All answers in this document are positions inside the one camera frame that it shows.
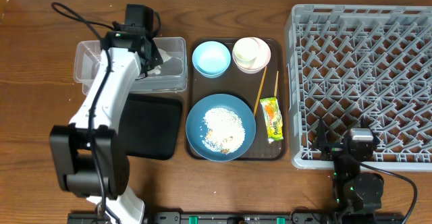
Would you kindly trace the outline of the white napkin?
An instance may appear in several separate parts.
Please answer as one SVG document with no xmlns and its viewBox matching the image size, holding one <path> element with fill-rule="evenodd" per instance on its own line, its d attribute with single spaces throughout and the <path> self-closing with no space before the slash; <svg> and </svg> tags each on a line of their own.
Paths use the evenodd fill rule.
<svg viewBox="0 0 432 224">
<path fill-rule="evenodd" d="M 175 59 L 163 49 L 158 49 L 163 60 L 161 65 L 156 66 L 148 74 L 151 76 L 171 76 L 175 72 Z"/>
</svg>

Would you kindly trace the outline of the green snack wrapper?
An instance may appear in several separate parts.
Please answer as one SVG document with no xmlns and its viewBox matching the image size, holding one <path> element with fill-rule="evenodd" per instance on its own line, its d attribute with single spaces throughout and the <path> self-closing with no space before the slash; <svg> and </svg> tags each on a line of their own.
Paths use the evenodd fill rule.
<svg viewBox="0 0 432 224">
<path fill-rule="evenodd" d="M 268 142 L 283 140 L 283 119 L 276 97 L 260 100 L 263 109 Z"/>
</svg>

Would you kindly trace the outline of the dark blue plate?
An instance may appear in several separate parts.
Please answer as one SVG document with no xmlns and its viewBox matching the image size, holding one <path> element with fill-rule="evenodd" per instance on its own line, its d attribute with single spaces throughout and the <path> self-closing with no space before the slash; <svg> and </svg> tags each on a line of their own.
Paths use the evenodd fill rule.
<svg viewBox="0 0 432 224">
<path fill-rule="evenodd" d="M 207 133 L 203 117 L 209 109 L 224 108 L 233 111 L 242 120 L 245 129 L 243 145 L 227 155 L 212 152 L 202 143 L 202 134 Z M 252 145 L 256 135 L 256 121 L 249 106 L 241 99 L 229 94 L 212 94 L 199 100 L 190 110 L 186 120 L 186 136 L 191 147 L 202 157 L 210 161 L 231 161 L 243 155 Z"/>
</svg>

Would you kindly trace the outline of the pile of white rice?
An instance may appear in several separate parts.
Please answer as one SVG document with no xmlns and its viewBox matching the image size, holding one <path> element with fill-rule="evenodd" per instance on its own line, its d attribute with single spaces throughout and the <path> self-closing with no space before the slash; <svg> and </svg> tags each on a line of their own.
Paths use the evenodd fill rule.
<svg viewBox="0 0 432 224">
<path fill-rule="evenodd" d="M 229 109 L 209 109 L 203 123 L 207 133 L 202 134 L 202 143 L 212 152 L 229 154 L 237 151 L 244 143 L 245 129 L 240 117 Z"/>
</svg>

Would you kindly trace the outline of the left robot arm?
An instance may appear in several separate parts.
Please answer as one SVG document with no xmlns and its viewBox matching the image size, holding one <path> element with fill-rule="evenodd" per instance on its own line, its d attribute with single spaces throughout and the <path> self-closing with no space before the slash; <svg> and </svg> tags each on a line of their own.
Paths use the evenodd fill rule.
<svg viewBox="0 0 432 224">
<path fill-rule="evenodd" d="M 129 91 L 161 63 L 151 32 L 122 26 L 101 39 L 101 64 L 84 102 L 68 125 L 53 126 L 49 144 L 59 186 L 95 203 L 78 223 L 142 223 L 144 202 L 128 186 L 130 162 L 118 138 Z"/>
</svg>

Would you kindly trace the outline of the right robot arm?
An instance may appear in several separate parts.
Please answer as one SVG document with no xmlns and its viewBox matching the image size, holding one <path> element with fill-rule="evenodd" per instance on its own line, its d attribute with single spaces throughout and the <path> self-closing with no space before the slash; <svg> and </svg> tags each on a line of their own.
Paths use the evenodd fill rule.
<svg viewBox="0 0 432 224">
<path fill-rule="evenodd" d="M 333 197 L 337 208 L 322 223 L 376 223 L 375 211 L 382 207 L 384 180 L 378 173 L 362 172 L 360 164 L 369 160 L 379 139 L 365 120 L 350 128 L 339 140 L 327 139 L 325 123 L 318 121 L 313 148 L 321 151 L 322 161 L 334 167 Z"/>
</svg>

